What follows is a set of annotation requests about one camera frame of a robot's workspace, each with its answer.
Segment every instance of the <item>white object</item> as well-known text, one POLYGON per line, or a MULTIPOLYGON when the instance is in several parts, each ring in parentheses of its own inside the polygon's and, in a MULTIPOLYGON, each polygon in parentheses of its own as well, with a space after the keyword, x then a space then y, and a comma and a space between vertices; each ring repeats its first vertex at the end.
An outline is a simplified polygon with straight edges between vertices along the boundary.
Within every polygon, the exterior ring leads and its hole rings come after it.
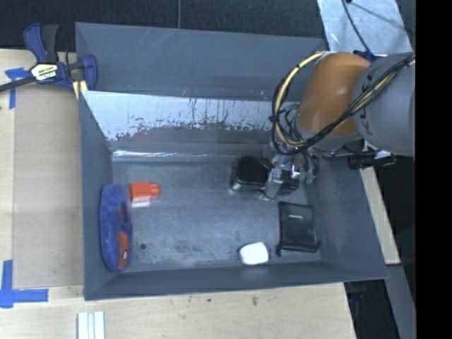
POLYGON ((78 313, 77 339, 105 339, 103 311, 78 313))
POLYGON ((239 254, 244 265, 258 265, 268 261, 268 251, 263 242, 243 246, 239 254))

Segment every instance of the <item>blue clamp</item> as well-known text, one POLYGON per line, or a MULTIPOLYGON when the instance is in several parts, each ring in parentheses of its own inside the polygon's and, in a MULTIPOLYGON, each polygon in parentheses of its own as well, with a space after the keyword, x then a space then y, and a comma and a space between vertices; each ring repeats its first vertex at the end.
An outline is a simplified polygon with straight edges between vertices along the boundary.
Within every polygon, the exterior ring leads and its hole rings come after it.
POLYGON ((10 309, 15 303, 47 302, 49 289, 13 290, 13 261, 3 262, 1 278, 0 308, 10 309))
POLYGON ((52 84, 74 93, 75 80, 71 77, 71 71, 84 69, 84 80, 89 90, 94 90, 97 83, 97 62, 93 55, 82 56, 81 61, 69 64, 58 61, 55 52, 55 35, 58 25, 42 25, 35 23, 25 29, 23 39, 27 49, 36 58, 36 64, 28 72, 23 69, 10 69, 6 74, 11 79, 10 83, 0 85, 0 92, 12 90, 10 96, 10 109, 16 106, 16 92, 14 88, 29 83, 52 84))
MULTIPOLYGON (((70 76, 71 68, 81 68, 79 65, 66 65, 58 61, 57 53, 55 52, 55 35, 58 30, 58 25, 43 25, 41 23, 34 23, 25 29, 23 32, 23 39, 28 50, 30 50, 36 58, 34 67, 31 68, 32 74, 36 77, 38 84, 52 84, 73 92, 74 79, 70 76), (34 73, 35 69, 43 63, 50 63, 55 67, 53 73, 46 73, 47 76, 38 76, 34 73)), ((94 90, 97 83, 97 65, 93 55, 86 54, 82 56, 83 68, 85 69, 85 82, 90 90, 94 90)))

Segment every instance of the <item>black cable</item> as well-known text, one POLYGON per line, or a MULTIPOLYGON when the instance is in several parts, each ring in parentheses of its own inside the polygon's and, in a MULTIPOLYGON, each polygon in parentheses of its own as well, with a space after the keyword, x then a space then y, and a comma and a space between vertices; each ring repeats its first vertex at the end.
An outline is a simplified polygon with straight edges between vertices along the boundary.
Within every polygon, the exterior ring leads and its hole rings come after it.
POLYGON ((360 40, 361 44, 366 48, 366 51, 372 54, 369 46, 366 44, 364 39, 362 38, 361 34, 359 33, 355 23, 353 22, 352 16, 350 15, 350 12, 348 11, 347 4, 345 3, 345 0, 340 0, 342 2, 342 5, 344 7, 345 13, 347 14, 348 20, 350 21, 350 24, 352 24, 353 30, 355 31, 356 36, 358 36, 358 39, 360 40))
POLYGON ((181 28, 181 0, 177 0, 177 28, 181 28))

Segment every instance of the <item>orange object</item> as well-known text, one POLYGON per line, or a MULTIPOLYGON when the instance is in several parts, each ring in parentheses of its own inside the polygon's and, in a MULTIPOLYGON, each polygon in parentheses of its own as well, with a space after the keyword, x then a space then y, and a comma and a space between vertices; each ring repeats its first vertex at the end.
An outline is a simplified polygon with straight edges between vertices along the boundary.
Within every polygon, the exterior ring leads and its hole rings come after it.
POLYGON ((158 195, 160 195, 158 184, 151 184, 148 181, 130 184, 130 199, 132 203, 149 201, 152 197, 157 197, 158 195))

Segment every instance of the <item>yellow cable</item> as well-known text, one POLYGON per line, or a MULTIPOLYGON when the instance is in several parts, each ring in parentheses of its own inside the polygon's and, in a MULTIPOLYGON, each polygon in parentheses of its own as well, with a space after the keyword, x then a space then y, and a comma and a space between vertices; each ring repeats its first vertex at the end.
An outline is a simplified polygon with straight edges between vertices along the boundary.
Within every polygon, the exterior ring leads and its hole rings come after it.
MULTIPOLYGON (((275 100, 275 112, 278 112, 281 106, 281 100, 283 99, 284 93, 287 90, 288 85, 290 84, 290 82, 292 81, 292 79, 294 78, 295 74, 297 74, 301 69, 303 69, 307 64, 309 64, 311 61, 322 57, 326 52, 317 52, 312 54, 311 56, 308 56, 304 61, 302 61, 301 63, 299 63, 298 65, 296 65, 292 71, 289 73, 289 75, 287 76, 287 78, 284 80, 284 83, 281 86, 280 91, 278 92, 278 96, 276 97, 275 100)), ((300 142, 295 142, 295 141, 291 141, 291 140, 287 140, 284 137, 284 134, 282 133, 282 131, 280 130, 280 127, 278 125, 276 125, 276 133, 277 135, 280 137, 280 139, 285 143, 285 144, 290 144, 290 145, 299 145, 300 142)))

